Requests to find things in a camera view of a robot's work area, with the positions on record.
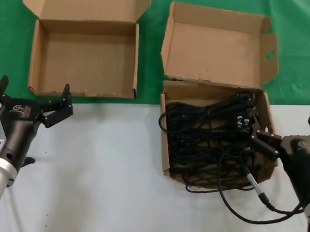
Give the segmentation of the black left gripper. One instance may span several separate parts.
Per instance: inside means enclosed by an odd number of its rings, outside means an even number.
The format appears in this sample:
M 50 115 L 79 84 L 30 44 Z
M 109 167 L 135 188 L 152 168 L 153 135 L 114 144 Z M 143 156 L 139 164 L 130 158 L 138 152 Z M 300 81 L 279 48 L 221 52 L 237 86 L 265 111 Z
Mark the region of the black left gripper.
M 42 123 L 49 128 L 73 115 L 72 95 L 70 85 L 66 84 L 58 100 L 39 105 L 33 100 L 11 98 L 5 95 L 8 84 L 8 76 L 2 76 L 0 80 L 1 122 L 6 142 L 0 151 L 0 158 L 19 171 L 39 125 Z

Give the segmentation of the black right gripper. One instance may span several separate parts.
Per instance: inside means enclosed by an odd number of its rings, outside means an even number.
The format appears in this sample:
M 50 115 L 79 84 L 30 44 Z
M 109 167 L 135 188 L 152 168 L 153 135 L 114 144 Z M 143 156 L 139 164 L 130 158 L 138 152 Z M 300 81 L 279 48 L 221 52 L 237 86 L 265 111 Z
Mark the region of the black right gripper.
M 249 109 L 248 115 L 250 147 L 269 160 L 280 157 L 297 198 L 303 206 L 308 205 L 310 203 L 310 135 L 282 138 L 260 129 L 256 109 Z

